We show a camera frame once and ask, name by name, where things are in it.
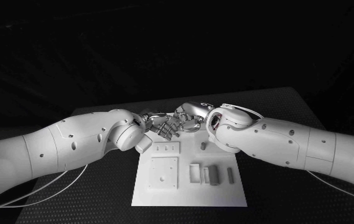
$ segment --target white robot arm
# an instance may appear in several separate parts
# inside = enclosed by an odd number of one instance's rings
[[[237,106],[186,102],[174,116],[200,115],[208,139],[226,152],[239,150],[283,167],[326,174],[354,184],[354,136],[263,118],[252,120]]]
[[[179,124],[166,114],[137,115],[115,109],[69,117],[27,135],[1,140],[0,193],[46,174],[85,166],[114,149],[134,147],[143,153],[151,145],[144,133],[151,130],[170,141]]]

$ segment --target table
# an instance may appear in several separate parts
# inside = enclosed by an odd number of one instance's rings
[[[172,112],[189,100],[235,104],[264,117],[287,120],[325,129],[297,92],[290,87],[153,100],[96,107],[83,107],[73,115],[114,108],[138,113],[146,107]],[[43,203],[24,207],[17,224],[24,223],[344,223],[354,222],[354,197],[309,175],[306,171],[271,165],[242,152],[235,154],[247,208],[219,207],[133,207],[138,153],[111,151],[88,165],[75,184]],[[76,178],[72,170],[59,181],[34,194],[27,203],[56,193]],[[57,174],[39,178],[34,189]],[[318,174],[346,191],[354,185]]]

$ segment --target dark table surface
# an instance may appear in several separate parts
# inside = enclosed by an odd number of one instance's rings
[[[76,109],[72,116],[114,108],[138,113],[146,107],[169,113],[189,100],[213,106],[229,103],[252,109],[264,117],[325,129],[290,87],[86,107]],[[57,196],[23,208],[16,223],[354,223],[354,197],[325,185],[306,171],[274,166],[242,152],[235,158],[245,208],[133,207],[138,153],[134,149],[114,150],[88,165],[79,180]],[[27,204],[56,193],[81,170],[69,171],[52,186],[29,197]],[[56,175],[40,177],[34,189]],[[318,175],[354,192],[354,185]]]

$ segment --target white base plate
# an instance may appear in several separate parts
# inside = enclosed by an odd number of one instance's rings
[[[147,151],[140,155],[135,182],[134,182],[134,193],[131,206],[213,206],[213,207],[247,207],[244,191],[241,186],[241,178],[237,167],[235,156],[232,153],[225,155],[218,152],[212,155],[200,155],[196,153],[196,143],[200,140],[208,142],[206,131],[198,131],[195,133],[179,133],[180,136],[173,137],[172,141],[179,142],[179,152],[173,156],[167,153],[153,154],[153,145]],[[163,142],[164,139],[153,132],[147,132],[147,136],[151,138],[153,143]],[[177,174],[176,174],[176,188],[148,189],[150,183],[150,167],[153,158],[177,158]],[[200,170],[200,183],[190,183],[189,179],[189,164],[199,164]],[[203,182],[203,167],[216,165],[219,185],[211,186]],[[228,182],[226,168],[232,169],[234,184]]]

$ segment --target black background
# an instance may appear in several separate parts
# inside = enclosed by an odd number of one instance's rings
[[[352,36],[354,0],[1,0],[0,127],[291,86],[354,134]]]

